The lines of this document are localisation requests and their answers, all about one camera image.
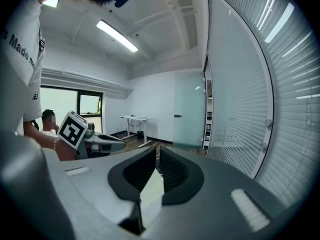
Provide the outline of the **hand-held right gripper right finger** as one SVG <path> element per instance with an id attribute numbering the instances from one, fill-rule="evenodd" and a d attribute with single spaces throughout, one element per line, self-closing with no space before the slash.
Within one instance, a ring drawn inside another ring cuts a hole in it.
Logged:
<path id="1" fill-rule="evenodd" d="M 163 147 L 164 179 L 158 240 L 271 240 L 285 207 L 231 165 Z"/>

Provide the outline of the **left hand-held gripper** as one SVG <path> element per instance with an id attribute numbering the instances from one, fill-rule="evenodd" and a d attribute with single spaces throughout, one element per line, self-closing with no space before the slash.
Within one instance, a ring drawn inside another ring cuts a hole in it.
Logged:
<path id="1" fill-rule="evenodd" d="M 96 133 L 94 123 L 88 122 L 72 110 L 66 114 L 57 136 L 75 150 L 76 160 L 106 157 L 126 147 L 126 143 L 120 138 Z M 111 152 L 101 152 L 99 144 L 111 144 Z"/>

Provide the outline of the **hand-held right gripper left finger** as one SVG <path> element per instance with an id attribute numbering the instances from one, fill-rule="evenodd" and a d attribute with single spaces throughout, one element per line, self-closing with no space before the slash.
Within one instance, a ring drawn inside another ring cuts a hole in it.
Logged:
<path id="1" fill-rule="evenodd" d="M 145 230 L 140 193 L 156 168 L 154 147 L 59 161 L 46 150 L 55 192 L 74 237 L 138 237 Z"/>

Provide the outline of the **person's left hand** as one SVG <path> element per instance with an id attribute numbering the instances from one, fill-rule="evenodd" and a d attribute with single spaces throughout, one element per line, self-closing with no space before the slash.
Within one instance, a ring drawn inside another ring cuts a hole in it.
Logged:
<path id="1" fill-rule="evenodd" d="M 111 144 L 92 144 L 91 145 L 92 152 L 110 153 L 111 149 L 112 149 Z"/>

